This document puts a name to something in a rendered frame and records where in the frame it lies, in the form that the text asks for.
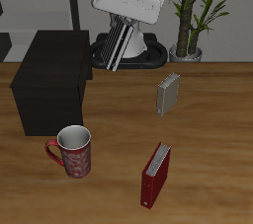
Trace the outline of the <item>white background shelf unit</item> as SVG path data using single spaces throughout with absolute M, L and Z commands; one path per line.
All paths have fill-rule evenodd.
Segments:
M 0 32 L 72 30 L 70 0 L 0 0 Z

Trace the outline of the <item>red book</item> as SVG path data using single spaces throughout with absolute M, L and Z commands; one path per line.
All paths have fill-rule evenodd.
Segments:
M 140 204 L 151 209 L 168 175 L 171 147 L 159 143 L 142 171 Z

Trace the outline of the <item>green pot plant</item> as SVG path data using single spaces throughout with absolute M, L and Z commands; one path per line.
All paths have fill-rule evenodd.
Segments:
M 226 0 L 220 1 L 213 9 L 213 0 L 179 0 L 174 2 L 175 15 L 180 19 L 177 43 L 169 49 L 170 62 L 200 62 L 202 50 L 197 47 L 199 35 L 211 31 L 209 24 L 215 19 L 227 16 L 222 12 Z

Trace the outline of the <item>black vertical post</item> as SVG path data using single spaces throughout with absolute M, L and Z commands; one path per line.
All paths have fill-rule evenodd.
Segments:
M 78 10 L 78 0 L 69 0 L 72 27 L 74 31 L 80 30 L 80 20 L 79 20 L 79 10 Z

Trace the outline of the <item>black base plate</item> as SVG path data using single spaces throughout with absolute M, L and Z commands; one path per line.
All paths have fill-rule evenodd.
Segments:
M 101 33 L 90 46 L 92 66 L 97 69 L 105 69 L 101 51 L 107 38 L 107 33 Z M 136 58 L 123 58 L 119 69 L 156 69 L 162 67 L 168 59 L 167 49 L 157 41 L 156 35 L 144 33 L 144 42 L 147 51 Z

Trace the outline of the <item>red patterned mug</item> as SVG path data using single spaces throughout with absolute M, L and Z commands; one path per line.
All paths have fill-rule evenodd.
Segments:
M 47 141 L 45 152 L 70 178 L 84 178 L 91 170 L 91 133 L 81 125 L 66 126 Z

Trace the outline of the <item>grey book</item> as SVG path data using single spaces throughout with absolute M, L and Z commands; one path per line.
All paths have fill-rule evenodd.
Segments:
M 171 73 L 157 87 L 156 113 L 166 114 L 177 102 L 180 76 Z

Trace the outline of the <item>dark brown desk caddy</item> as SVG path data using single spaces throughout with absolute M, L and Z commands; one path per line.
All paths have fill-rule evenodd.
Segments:
M 92 78 L 87 31 L 38 31 L 11 83 L 25 134 L 53 136 L 81 125 Z

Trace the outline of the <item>black white striped book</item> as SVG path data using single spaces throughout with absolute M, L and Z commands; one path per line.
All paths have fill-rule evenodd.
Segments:
M 106 69 L 116 72 L 133 33 L 133 24 L 126 17 L 111 14 L 110 26 L 101 57 Z

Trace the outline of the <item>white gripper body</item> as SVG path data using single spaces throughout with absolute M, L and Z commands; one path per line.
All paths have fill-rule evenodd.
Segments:
M 150 25 L 157 22 L 163 2 L 164 0 L 91 0 L 95 9 Z

